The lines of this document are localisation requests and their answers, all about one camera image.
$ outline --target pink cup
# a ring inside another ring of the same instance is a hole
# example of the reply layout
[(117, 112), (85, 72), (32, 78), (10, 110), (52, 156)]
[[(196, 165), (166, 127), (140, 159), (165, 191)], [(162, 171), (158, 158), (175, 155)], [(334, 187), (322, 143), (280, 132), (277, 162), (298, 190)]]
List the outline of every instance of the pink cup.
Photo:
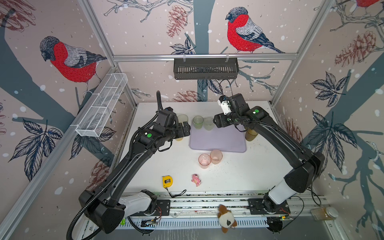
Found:
[(208, 168), (209, 164), (211, 163), (211, 157), (204, 153), (199, 156), (199, 164), (202, 169)]
[(220, 152), (220, 150), (217, 150), (217, 149), (213, 150), (211, 152), (211, 159), (213, 164), (218, 164), (221, 161), (221, 159), (223, 159), (222, 152)]

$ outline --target white table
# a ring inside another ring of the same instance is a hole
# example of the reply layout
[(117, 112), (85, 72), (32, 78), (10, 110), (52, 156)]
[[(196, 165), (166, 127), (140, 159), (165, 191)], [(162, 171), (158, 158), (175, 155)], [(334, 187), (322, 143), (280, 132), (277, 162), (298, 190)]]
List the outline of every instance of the white table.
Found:
[[(250, 108), (261, 106), (276, 121), (267, 101), (247, 101)], [(172, 107), (179, 114), (186, 114), (189, 124), (196, 115), (202, 117), (214, 116), (222, 112), (217, 102), (197, 103), (163, 103), (163, 108)], [(128, 140), (124, 147), (122, 158), (127, 154), (129, 140), (135, 130), (148, 122), (157, 110), (157, 103), (140, 103), (135, 114)], [(223, 160), (211, 164), (207, 169), (199, 166), (198, 157), (209, 151), (192, 150), (189, 147), (189, 137), (181, 141), (173, 141), (172, 147), (165, 152), (156, 152), (138, 170), (124, 193), (140, 192), (147, 189), (151, 192), (164, 192), (162, 177), (170, 175), (173, 185), (169, 190), (173, 193), (187, 192), (198, 194), (236, 193), (244, 191), (265, 191), (278, 184), (292, 169), (288, 161), (264, 137), (258, 135), (252, 142), (247, 143), (244, 153), (224, 152)], [(201, 185), (191, 182), (191, 175), (197, 173)]]

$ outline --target pink toy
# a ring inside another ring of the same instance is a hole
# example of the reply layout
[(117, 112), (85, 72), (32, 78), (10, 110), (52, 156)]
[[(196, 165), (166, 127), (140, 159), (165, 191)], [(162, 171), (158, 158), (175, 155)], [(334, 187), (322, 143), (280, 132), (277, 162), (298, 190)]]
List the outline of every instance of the pink toy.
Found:
[(192, 174), (191, 182), (194, 182), (196, 184), (196, 187), (198, 187), (201, 184), (201, 181), (200, 181), (199, 176), (197, 174)]

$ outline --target lavender mat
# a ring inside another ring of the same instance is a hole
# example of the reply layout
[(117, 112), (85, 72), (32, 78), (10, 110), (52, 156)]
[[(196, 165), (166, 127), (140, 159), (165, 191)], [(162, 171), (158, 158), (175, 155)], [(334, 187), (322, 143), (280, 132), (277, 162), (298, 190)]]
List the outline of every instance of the lavender mat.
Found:
[[(237, 126), (239, 130), (244, 130), (242, 125)], [(191, 125), (191, 135), (189, 147), (194, 150), (214, 150), (218, 149), (224, 152), (245, 152), (245, 137), (243, 132), (239, 132), (234, 125), (217, 128), (216, 126), (207, 131), (204, 127), (195, 129)]]

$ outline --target jar lid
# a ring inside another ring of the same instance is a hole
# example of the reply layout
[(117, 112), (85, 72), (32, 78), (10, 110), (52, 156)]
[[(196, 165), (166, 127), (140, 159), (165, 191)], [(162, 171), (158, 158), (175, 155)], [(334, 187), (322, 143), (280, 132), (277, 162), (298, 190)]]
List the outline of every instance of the jar lid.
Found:
[(327, 207), (325, 211), (331, 217), (337, 218), (339, 216), (339, 212), (334, 207)]

